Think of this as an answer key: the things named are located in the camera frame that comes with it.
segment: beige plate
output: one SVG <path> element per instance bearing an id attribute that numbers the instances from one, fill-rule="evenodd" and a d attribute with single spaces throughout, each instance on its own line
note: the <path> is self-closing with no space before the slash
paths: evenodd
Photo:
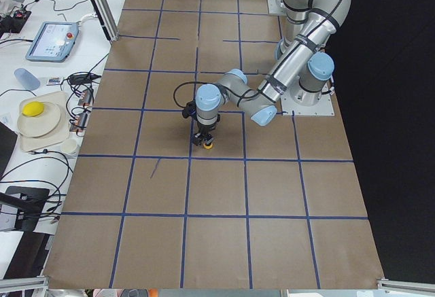
<path id="1" fill-rule="evenodd" d="M 60 120 L 60 109 L 57 105 L 44 102 L 44 111 L 39 116 L 27 117 L 20 114 L 17 127 L 27 137 L 38 137 L 52 131 Z"/>

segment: white table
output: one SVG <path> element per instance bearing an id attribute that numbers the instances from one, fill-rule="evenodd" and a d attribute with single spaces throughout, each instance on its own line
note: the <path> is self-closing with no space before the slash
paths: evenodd
<path id="1" fill-rule="evenodd" d="M 25 0 L 24 4 L 31 3 L 34 0 Z M 72 7 L 79 1 L 83 0 L 55 0 L 56 9 L 64 9 Z M 111 12 L 114 16 L 116 23 L 118 23 L 122 11 L 122 6 L 125 0 L 107 0 Z M 25 24 L 23 30 L 19 34 L 3 35 L 2 39 L 6 37 L 9 39 L 21 38 L 21 39 L 34 39 L 41 24 L 45 21 L 53 22 L 77 22 L 82 16 L 93 13 L 93 7 L 90 1 L 84 2 L 64 12 L 55 12 L 53 10 L 53 2 L 40 0 L 37 3 L 32 3 L 28 6 L 28 10 L 32 11 L 32 14 Z M 18 80 L 14 76 L 14 71 L 17 68 L 25 68 L 30 71 L 36 77 L 67 77 L 68 75 L 78 71 L 89 71 L 100 59 L 102 59 L 110 49 L 110 43 L 106 40 L 103 30 L 97 19 L 90 19 L 82 23 L 80 26 L 80 33 L 77 36 L 75 45 L 63 63 L 43 63 L 43 62 L 31 62 L 25 59 L 27 50 L 30 47 L 29 42 L 10 42 L 0 45 L 0 93 L 10 88 L 23 89 Z M 92 72 L 96 74 L 102 74 L 105 65 L 103 60 Z M 68 85 L 63 86 L 66 92 L 70 92 Z M 41 81 L 41 86 L 34 91 L 36 95 L 43 95 L 51 92 L 57 92 L 60 90 L 59 86 L 45 86 Z M 32 95 L 29 92 L 16 92 L 11 91 L 0 97 L 0 119 L 7 119 L 7 126 L 12 130 L 17 131 L 16 121 L 18 119 L 19 104 L 22 100 L 31 98 Z M 77 105 L 77 98 L 73 98 L 70 101 L 69 108 Z M 77 139 L 78 143 L 81 140 L 75 133 L 70 134 L 71 138 Z M 49 147 L 49 150 L 59 151 L 59 144 Z M 12 158 L 8 164 L 6 171 L 25 162 L 36 156 L 24 153 L 17 146 L 15 147 Z M 75 166 L 75 159 L 69 159 L 72 168 Z M 66 166 L 58 161 L 51 159 L 43 159 L 26 165 L 20 170 L 14 171 L 8 175 L 5 180 L 20 180 L 20 179 L 40 179 L 51 181 L 54 184 L 59 184 L 66 174 Z M 67 193 L 69 183 L 71 181 L 71 175 L 61 188 L 63 194 Z M 0 184 L 0 192 L 5 192 L 6 188 L 12 184 Z M 48 185 L 41 183 L 22 183 L 17 186 L 31 186 L 50 188 L 50 191 L 54 190 Z M 56 212 L 60 212 L 62 206 L 60 206 Z M 56 232 L 57 224 L 52 224 L 50 220 L 40 220 L 35 232 L 44 232 L 48 234 L 54 234 Z M 0 232 L 0 278 L 4 277 L 4 274 L 9 266 L 9 263 L 14 255 L 16 247 L 21 239 L 22 232 Z"/>

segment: blue-framed device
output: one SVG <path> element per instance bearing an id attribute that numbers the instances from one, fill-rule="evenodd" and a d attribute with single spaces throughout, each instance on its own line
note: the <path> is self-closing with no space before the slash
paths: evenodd
<path id="1" fill-rule="evenodd" d="M 78 34 L 78 23 L 44 22 L 26 54 L 26 59 L 61 63 L 71 52 Z"/>

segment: tiled table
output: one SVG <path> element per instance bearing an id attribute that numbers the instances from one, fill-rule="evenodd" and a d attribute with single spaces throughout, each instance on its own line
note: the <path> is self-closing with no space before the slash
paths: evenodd
<path id="1" fill-rule="evenodd" d="M 232 68 L 256 87 L 282 25 L 266 0 L 126 0 L 50 287 L 375 287 L 382 269 L 336 101 L 334 117 L 280 114 L 265 128 L 226 105 L 211 150 L 190 145 L 172 101 L 180 83 Z"/>

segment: black wall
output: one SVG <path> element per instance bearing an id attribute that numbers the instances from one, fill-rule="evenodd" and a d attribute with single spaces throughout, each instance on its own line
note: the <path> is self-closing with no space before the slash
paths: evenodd
<path id="1" fill-rule="evenodd" d="M 435 0 L 352 0 L 328 45 L 385 277 L 435 283 Z"/>

